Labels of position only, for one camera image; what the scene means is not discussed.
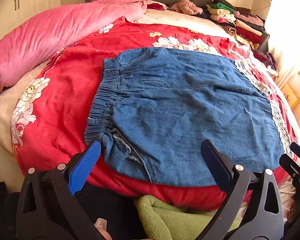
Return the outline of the pink crumpled garment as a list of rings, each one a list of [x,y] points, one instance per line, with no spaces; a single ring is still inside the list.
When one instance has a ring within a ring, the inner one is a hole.
[[[171,6],[171,9],[175,12],[182,13],[185,15],[197,15],[202,14],[203,9],[197,7],[194,3],[189,0],[181,0]]]

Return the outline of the pink quilt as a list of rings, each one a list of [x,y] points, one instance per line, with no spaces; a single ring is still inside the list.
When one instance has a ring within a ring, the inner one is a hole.
[[[121,17],[137,20],[146,9],[147,0],[92,0],[34,15],[0,40],[0,93],[57,51]]]

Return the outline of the yellow box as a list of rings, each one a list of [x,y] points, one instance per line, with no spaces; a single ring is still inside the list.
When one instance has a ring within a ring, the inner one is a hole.
[[[300,102],[300,99],[298,98],[298,96],[296,95],[296,93],[294,92],[292,87],[290,87],[290,85],[288,83],[286,83],[282,87],[281,91],[284,94],[284,96],[290,106],[290,109],[293,110],[297,106],[297,104]]]

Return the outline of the purple clothes in basket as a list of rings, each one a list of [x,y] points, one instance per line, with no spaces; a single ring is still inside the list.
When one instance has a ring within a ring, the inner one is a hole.
[[[262,52],[259,50],[253,50],[253,55],[256,59],[261,61],[266,67],[270,67],[273,70],[276,70],[276,60],[274,59],[272,53]]]

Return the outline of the blue denim pants lace hem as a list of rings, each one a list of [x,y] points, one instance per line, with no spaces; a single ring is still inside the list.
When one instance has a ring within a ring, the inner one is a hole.
[[[291,153],[281,108],[248,60],[171,48],[104,60],[84,138],[99,141],[120,174],[177,187],[215,184],[200,148],[206,139],[256,172]]]

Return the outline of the green fleece clothing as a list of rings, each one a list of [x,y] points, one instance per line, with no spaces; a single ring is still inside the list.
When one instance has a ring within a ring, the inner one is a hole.
[[[142,196],[134,204],[149,239],[194,240],[215,215],[173,206],[150,195]]]

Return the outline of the stack of folded clothes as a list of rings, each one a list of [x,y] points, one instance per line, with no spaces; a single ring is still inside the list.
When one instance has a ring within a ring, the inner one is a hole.
[[[268,51],[270,35],[265,20],[243,7],[234,7],[226,0],[213,0],[207,6],[209,19],[219,25],[238,43],[263,53]]]

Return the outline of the dark red garment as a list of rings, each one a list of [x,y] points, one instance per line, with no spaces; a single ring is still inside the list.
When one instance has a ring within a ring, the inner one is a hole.
[[[158,1],[148,0],[147,1],[147,9],[160,10],[164,11],[168,9],[168,6],[164,3],[160,3]]]

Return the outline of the red floral blanket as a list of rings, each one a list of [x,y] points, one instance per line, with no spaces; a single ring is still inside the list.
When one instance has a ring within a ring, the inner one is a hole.
[[[74,154],[85,149],[84,130],[102,79],[104,59],[153,44],[205,52],[204,43],[232,60],[248,57],[249,47],[237,45],[221,34],[213,36],[212,28],[208,29],[205,35],[194,27],[130,23],[122,17],[105,30],[97,30],[55,53],[38,77],[25,88],[13,112],[13,150],[22,172],[26,173],[31,167],[49,170],[61,162],[67,163]],[[253,70],[253,75],[273,90],[276,97],[273,99],[280,105],[290,138],[296,142],[298,138],[300,142],[300,135],[297,135],[300,129],[279,88],[260,70]],[[103,156],[88,182],[127,197],[153,195],[169,204],[206,211],[217,209],[225,197],[217,186],[174,187],[129,178],[108,166]]]

